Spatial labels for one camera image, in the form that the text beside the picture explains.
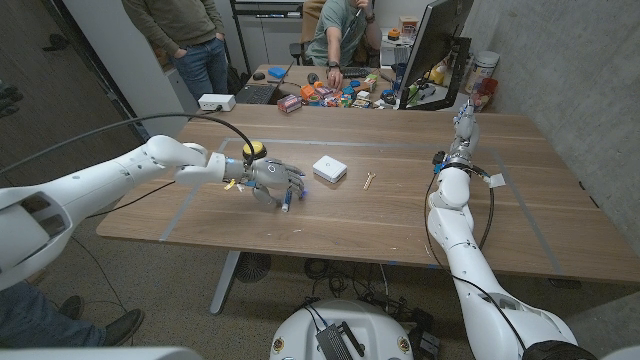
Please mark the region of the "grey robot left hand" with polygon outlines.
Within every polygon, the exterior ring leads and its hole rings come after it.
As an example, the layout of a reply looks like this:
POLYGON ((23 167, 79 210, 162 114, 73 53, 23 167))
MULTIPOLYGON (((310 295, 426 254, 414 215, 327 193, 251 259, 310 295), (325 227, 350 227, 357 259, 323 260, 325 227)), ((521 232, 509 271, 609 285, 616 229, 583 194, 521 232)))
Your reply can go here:
POLYGON ((254 197, 265 203, 275 204, 280 200, 270 194, 271 189, 291 191, 302 198, 305 185, 302 177, 304 172, 279 159, 263 158, 255 160, 245 171, 245 184, 252 188, 254 197))

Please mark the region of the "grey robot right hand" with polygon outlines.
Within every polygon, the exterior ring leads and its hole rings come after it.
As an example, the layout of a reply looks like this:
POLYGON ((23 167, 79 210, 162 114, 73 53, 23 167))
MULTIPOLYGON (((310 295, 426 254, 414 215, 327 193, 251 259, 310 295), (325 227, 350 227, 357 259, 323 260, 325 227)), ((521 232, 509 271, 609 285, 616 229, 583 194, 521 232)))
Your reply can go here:
POLYGON ((453 124, 455 136, 449 150, 450 160, 470 165, 473 151, 480 137, 471 99, 468 99, 467 103, 459 109, 459 113, 453 118, 453 124))

